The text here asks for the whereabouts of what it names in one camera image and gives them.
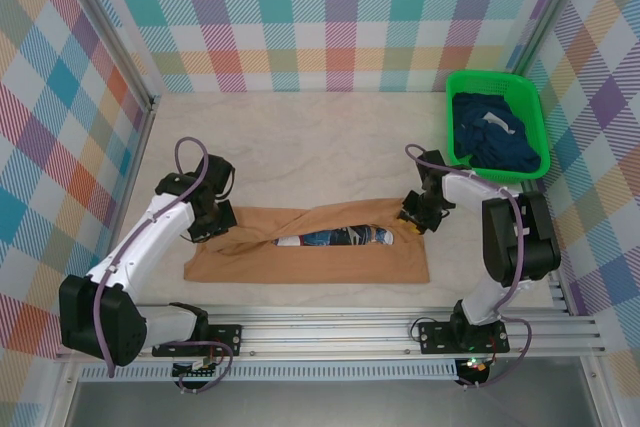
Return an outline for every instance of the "marble surface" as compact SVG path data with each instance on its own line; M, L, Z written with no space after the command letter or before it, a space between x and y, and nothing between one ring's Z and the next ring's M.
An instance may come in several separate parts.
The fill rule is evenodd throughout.
M125 217L123 232L140 218L159 179L175 172L173 147L184 136L202 140L236 167L235 206L310 208L420 188L409 142L446 157L445 96L441 93L171 94L163 97ZM184 144L185 170L200 152ZM484 273L480 219L451 211L425 235L431 282L419 285L201 284L183 279L195 250L178 239L143 290L141 303L350 307L452 306ZM552 305L546 282L513 305Z

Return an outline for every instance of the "plastic laundry basket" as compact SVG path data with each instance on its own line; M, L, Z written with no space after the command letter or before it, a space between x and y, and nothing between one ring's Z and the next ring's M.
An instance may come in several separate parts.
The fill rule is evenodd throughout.
M449 127L449 156L453 164L469 166L471 155L458 159L453 138L453 97L460 92L469 94L502 95L513 114L525 125L527 140L540 156L540 168L535 172L514 172L509 170L476 169L478 175L495 182L512 184L523 180L538 179L547 173L550 165L549 144L544 129L540 98L530 80L514 74L461 70L447 79L447 122Z

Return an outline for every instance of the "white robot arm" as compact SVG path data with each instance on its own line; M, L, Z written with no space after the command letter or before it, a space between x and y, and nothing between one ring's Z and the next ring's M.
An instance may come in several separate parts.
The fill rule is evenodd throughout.
M420 159L428 160L429 165L444 166L439 152L434 152L425 153ZM193 241L203 241L235 225L231 206L223 200L226 195L220 195L234 169L220 157L208 158L206 181L197 189L176 202L201 174L202 162L195 173L167 175L156 188L157 195L152 198L144 216L114 251L85 277L70 275L65 279L60 287L60 323L65 346L104 358L104 345L101 347L97 335L100 330L114 364L123 366L148 347L155 347L157 351L162 350L159 346L171 342L197 343L212 339L208 315L201 309L172 304L161 311L155 308L152 314L144 307L136 306L148 275L182 232L188 230ZM444 218L443 211L456 205L481 215L487 274L454 308L448 327L442 329L450 334L450 338L440 343L425 342L424 353L430 353L428 350L432 348L436 349L435 353L451 353L468 352L477 345L486 346L487 338L504 332L496 312L501 299L529 288L557 268L560 262L549 213L540 194L519 194L504 188L497 191L481 181L455 175L450 168L446 169L449 172L419 165L424 192L411 192L407 196L399 218L413 223L420 233L424 233L436 230ZM518 199L527 233L522 275L513 292L518 252L514 213L506 200L509 195ZM148 225L137 232L144 223ZM114 266L116 254L119 262ZM104 293L100 297L97 292L101 283ZM102 324L98 329L92 315L96 297L99 297ZM508 350L506 335L504 340L503 347ZM442 348L439 345L450 350L438 350ZM194 355L200 355L203 350L193 349Z
M236 225L225 200L228 192L222 194L233 176L231 164L208 155L196 172L162 179L145 214L113 252L85 277L70 275L61 284L63 345L99 358L105 358L106 348L113 364L124 366L148 347L217 338L209 335L208 315L201 309L175 303L152 313L136 303L149 274L180 234L188 231L193 242L202 242ZM202 181L193 187L197 177ZM100 322L93 312L97 297ZM187 350L199 355L208 347Z
M422 351L507 352L508 340L498 309L560 265L560 249L546 201L539 192L519 193L482 180L463 167L447 167L438 151L423 150L420 157L415 157L409 152L414 147L421 149L410 144L406 151L418 165L424 192L409 193L399 218L425 233L435 231L447 211L458 205L475 212L482 219L487 269L475 289L458 301L449 322L420 324L428 339L421 344Z

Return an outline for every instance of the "patterned fabric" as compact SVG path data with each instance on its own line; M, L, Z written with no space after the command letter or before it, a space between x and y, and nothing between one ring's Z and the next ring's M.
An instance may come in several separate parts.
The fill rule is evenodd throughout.
M0 13L0 425L23 427L43 411L58 286L106 254L143 110L77 0Z
M522 30L522 33L520 34L520 38L518 39L518 44L516 45L515 49L513 49L513 53L511 54L511 57L507 62L508 70L512 71L516 63L520 59L522 50L527 46L527 44L529 43L529 40L531 40L533 31L537 27L540 17L542 16L542 13L547 8L549 1L550 0L538 0L536 2L536 6L533 8L533 10L531 11L531 15L529 16L529 20L527 20L527 24L525 28Z
M579 311L601 321L614 352L609 361L618 391L636 413L639 39L640 0L570 0L530 74L552 145L552 167L542 187L561 242L562 275Z
M142 78L142 81L144 82L144 85L147 91L151 94L160 95L161 91L158 88L156 88L155 85L153 85L153 82L151 81L151 78L149 77L149 74L147 72L147 68L144 65L144 62L142 62L142 59L140 58L140 54L136 51L135 47L133 46L131 37L129 37L129 34L127 33L127 29L124 28L124 25L122 24L122 20L120 19L120 16L117 14L116 9L113 6L113 3L111 2L111 0L100 0L100 2L102 3L104 10L107 16L109 17L109 20L111 20L111 25L116 30L118 36L120 37L120 40L122 41L122 44L129 52L129 55L131 56L131 60L133 60L133 63L138 69L140 77Z
M529 17L525 0L125 2L174 92L443 90L504 68Z

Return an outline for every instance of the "brown fabric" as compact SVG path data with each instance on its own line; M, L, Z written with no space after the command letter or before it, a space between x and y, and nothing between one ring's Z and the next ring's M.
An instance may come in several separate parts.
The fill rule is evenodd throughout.
M364 200L311 210L235 208L238 226L198 245L185 264L192 282L407 284L429 282L422 236L396 219L401 199ZM393 245L276 246L273 240L350 225L393 232Z

